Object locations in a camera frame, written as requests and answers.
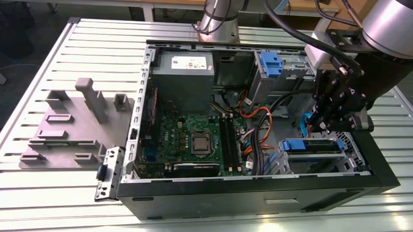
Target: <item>metal workbench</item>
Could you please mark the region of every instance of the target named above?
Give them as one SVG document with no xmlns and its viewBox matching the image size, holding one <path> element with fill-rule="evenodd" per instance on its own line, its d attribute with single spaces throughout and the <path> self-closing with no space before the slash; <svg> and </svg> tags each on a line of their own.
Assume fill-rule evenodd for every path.
<svg viewBox="0 0 413 232">
<path fill-rule="evenodd" d="M 240 27 L 239 36 L 241 43 L 303 46 L 279 29 Z M 74 81 L 89 77 L 105 97 L 132 95 L 146 39 L 194 41 L 196 33 L 186 24 L 93 19 L 66 24 L 0 133 L 0 230 L 113 231 L 101 227 L 108 225 L 168 232 L 413 230 L 413 108 L 396 88 L 375 101 L 368 114 L 372 137 L 400 186 L 327 212 L 138 221 L 120 202 L 93 202 L 94 171 L 19 170 L 18 156 L 47 108 L 47 91 L 64 89 L 69 96 L 80 96 Z"/>
</svg>

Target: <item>side panel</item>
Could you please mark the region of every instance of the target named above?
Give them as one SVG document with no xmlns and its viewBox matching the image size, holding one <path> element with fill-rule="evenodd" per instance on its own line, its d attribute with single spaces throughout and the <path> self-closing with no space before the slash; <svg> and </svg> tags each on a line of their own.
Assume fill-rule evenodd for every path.
<svg viewBox="0 0 413 232">
<path fill-rule="evenodd" d="M 328 210 L 358 198 L 372 188 L 347 191 L 312 189 L 224 194 L 121 197 L 120 201 L 138 219 L 198 218 L 233 215 L 277 214 Z"/>
</svg>

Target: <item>blue latch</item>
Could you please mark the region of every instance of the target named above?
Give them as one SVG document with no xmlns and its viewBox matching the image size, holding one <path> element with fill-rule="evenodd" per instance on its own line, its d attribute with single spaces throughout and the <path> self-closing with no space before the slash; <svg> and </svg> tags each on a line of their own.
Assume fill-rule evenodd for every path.
<svg viewBox="0 0 413 232">
<path fill-rule="evenodd" d="M 279 77 L 283 63 L 276 52 L 260 52 L 260 62 L 264 67 L 265 77 Z"/>
<path fill-rule="evenodd" d="M 304 150 L 304 144 L 301 139 L 287 139 L 281 142 L 283 150 Z"/>
<path fill-rule="evenodd" d="M 343 151 L 344 150 L 344 145 L 343 145 L 343 142 L 342 142 L 340 139 L 336 139 L 336 145 L 338 145 L 339 151 Z"/>
</svg>

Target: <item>black cable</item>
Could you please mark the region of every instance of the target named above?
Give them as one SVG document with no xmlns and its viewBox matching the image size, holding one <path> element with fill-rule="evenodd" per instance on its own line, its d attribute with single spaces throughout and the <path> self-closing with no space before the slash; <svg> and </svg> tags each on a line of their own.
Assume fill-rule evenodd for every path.
<svg viewBox="0 0 413 232">
<path fill-rule="evenodd" d="M 300 94 L 300 93 L 312 93 L 312 90 L 311 89 L 297 89 L 281 95 L 271 104 L 268 108 L 269 112 L 273 112 L 273 110 L 276 110 L 276 108 L 280 106 L 284 100 L 287 100 L 291 96 Z"/>
<path fill-rule="evenodd" d="M 204 35 L 208 35 L 209 33 L 213 33 L 223 25 L 223 23 L 225 21 L 225 18 L 227 18 L 227 14 L 229 13 L 229 9 L 231 9 L 231 0 L 229 0 L 228 5 L 227 5 L 225 15 L 224 15 L 219 25 L 216 26 L 216 28 L 213 30 L 211 30 L 211 31 L 200 31 L 197 28 L 194 28 L 194 25 L 190 24 L 192 28 L 194 29 L 194 31 L 197 31 L 200 34 L 204 34 Z"/>
<path fill-rule="evenodd" d="M 253 146 L 253 133 L 249 136 L 249 143 L 251 143 L 251 147 L 252 147 L 252 152 L 249 153 L 252 155 L 252 175 L 257 174 L 257 168 L 259 168 L 259 164 L 257 164 L 257 152 L 256 152 L 256 147 Z"/>
<path fill-rule="evenodd" d="M 342 1 L 342 4 L 343 6 L 346 7 L 346 9 L 351 9 L 351 5 L 348 4 L 348 1 L 347 0 L 340 0 Z"/>
<path fill-rule="evenodd" d="M 207 6 L 205 6 L 205 5 L 207 5 L 207 0 L 205 0 L 205 2 L 204 2 L 204 11 L 207 10 Z M 208 22 L 207 22 L 205 27 L 204 27 L 203 29 L 197 29 L 196 26 L 194 26 L 194 23 L 190 23 L 192 28 L 193 28 L 194 31 L 197 31 L 198 33 L 204 32 L 205 29 L 207 29 L 207 27 L 208 27 L 208 25 L 211 24 L 212 17 L 215 16 L 215 10 L 216 10 L 216 7 L 213 7 L 212 16 L 208 18 Z"/>
<path fill-rule="evenodd" d="M 332 20 L 332 21 L 335 21 L 335 22 L 339 22 L 339 23 L 343 23 L 343 24 L 346 24 L 346 25 L 350 25 L 350 26 L 352 26 L 352 27 L 358 27 L 356 24 L 355 24 L 352 21 L 348 21 L 348 20 L 344 20 L 344 19 L 342 19 L 342 18 L 336 18 L 336 17 L 332 17 L 332 16 L 327 15 L 327 14 L 321 11 L 321 9 L 320 9 L 317 0 L 313 0 L 313 2 L 315 2 L 316 11 L 317 11 L 317 13 L 320 14 L 321 17 L 324 17 L 325 19 L 329 19 L 329 20 Z"/>
<path fill-rule="evenodd" d="M 177 23 L 177 21 L 178 21 L 178 20 L 181 20 L 181 19 L 185 17 L 186 12 L 188 12 L 188 10 L 185 10 L 185 12 L 182 13 L 182 15 L 180 16 L 180 18 L 178 18 L 178 19 L 174 19 L 174 23 Z"/>
<path fill-rule="evenodd" d="M 291 4 L 289 4 L 289 1 L 287 3 L 287 10 L 285 10 L 285 15 L 289 15 L 291 14 Z"/>
<path fill-rule="evenodd" d="M 252 137 L 253 137 L 253 143 L 251 143 L 252 151 L 255 150 L 256 154 L 256 161 L 257 161 L 257 175 L 263 175 L 263 151 L 260 149 L 259 145 L 259 127 L 253 127 Z"/>
<path fill-rule="evenodd" d="M 292 97 L 293 95 L 300 94 L 300 93 L 312 93 L 312 90 L 311 90 L 311 89 L 299 89 L 299 90 L 291 91 L 291 92 L 285 93 L 284 95 L 281 95 L 281 96 L 273 101 L 273 103 L 271 104 L 271 106 L 269 106 L 269 108 L 268 108 L 269 112 L 273 112 L 273 111 L 276 110 L 276 108 L 281 105 L 281 103 L 283 103 L 289 97 Z M 264 117 L 265 117 L 265 114 L 260 116 L 260 119 L 259 119 L 259 122 L 257 122 L 257 128 L 260 128 L 261 125 L 263 125 Z"/>
<path fill-rule="evenodd" d="M 325 43 L 317 41 L 316 39 L 311 38 L 309 36 L 296 31 L 293 28 L 291 28 L 275 14 L 267 0 L 264 0 L 263 6 L 272 21 L 293 38 L 296 38 L 305 44 L 311 45 L 312 47 L 317 48 L 319 50 L 324 51 L 327 54 L 333 56 L 343 64 L 346 64 L 352 69 L 354 75 L 360 76 L 362 71 L 359 64 L 344 53 L 342 53 L 336 48 L 331 47 Z"/>
</svg>

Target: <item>power supply label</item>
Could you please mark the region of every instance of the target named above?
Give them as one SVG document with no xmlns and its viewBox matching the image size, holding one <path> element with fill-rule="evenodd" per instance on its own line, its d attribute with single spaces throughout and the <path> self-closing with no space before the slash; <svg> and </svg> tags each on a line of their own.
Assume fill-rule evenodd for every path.
<svg viewBox="0 0 413 232">
<path fill-rule="evenodd" d="M 205 57 L 172 57 L 172 69 L 207 69 Z"/>
</svg>

